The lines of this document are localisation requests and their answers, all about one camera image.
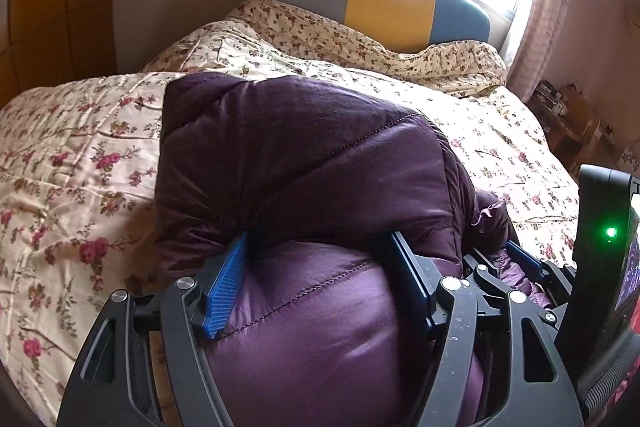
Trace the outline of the purple quilted down jacket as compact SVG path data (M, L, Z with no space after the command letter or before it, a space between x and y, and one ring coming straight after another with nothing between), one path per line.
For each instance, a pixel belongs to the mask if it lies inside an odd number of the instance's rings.
M168 84L156 251L176 279L250 238L244 285L206 355L238 426L399 426L432 350L402 321L375 239L399 232L446 277L478 249L549 306L506 254L506 206L412 109L298 77Z

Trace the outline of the small-floral pillow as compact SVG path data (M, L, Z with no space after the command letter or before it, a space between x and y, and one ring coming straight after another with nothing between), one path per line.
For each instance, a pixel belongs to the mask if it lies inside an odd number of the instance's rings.
M277 0L244 0L228 17L292 57L367 70L457 98L506 84L506 64L486 42L456 40L416 53L394 52L356 29Z

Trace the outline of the right floral curtain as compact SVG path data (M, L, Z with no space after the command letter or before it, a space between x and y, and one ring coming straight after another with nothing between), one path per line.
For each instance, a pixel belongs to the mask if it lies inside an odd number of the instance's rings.
M506 87L528 101L544 75L567 16L570 0L518 0L502 45Z

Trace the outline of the wooden chair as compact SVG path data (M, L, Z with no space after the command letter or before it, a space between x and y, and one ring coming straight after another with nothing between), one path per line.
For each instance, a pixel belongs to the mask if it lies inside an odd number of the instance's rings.
M575 89L560 90L565 112L552 117L547 135L551 152L576 178L582 164L615 166L614 147L601 134L601 119Z

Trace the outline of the cluttered bedside table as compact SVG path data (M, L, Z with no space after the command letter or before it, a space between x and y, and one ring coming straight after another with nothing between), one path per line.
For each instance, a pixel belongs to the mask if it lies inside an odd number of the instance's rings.
M567 106L560 91L544 79L538 82L527 105L538 117L564 117L567 112Z

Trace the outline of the floral cream bed quilt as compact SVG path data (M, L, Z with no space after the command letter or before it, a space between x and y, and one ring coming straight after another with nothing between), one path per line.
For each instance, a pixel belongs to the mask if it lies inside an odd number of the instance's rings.
M43 424L55 423L108 294L149 284L163 96L190 72L310 77L414 108L446 134L475 186L506 204L529 254L557 265L572 260L577 185L506 85L457 98L292 57L240 20L218 20L140 72L35 87L2 108L1 362Z

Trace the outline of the brown wooden wardrobe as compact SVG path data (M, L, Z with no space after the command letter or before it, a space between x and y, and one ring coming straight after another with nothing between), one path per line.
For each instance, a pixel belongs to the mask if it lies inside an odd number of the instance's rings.
M1 0L1 103L117 72L113 0Z

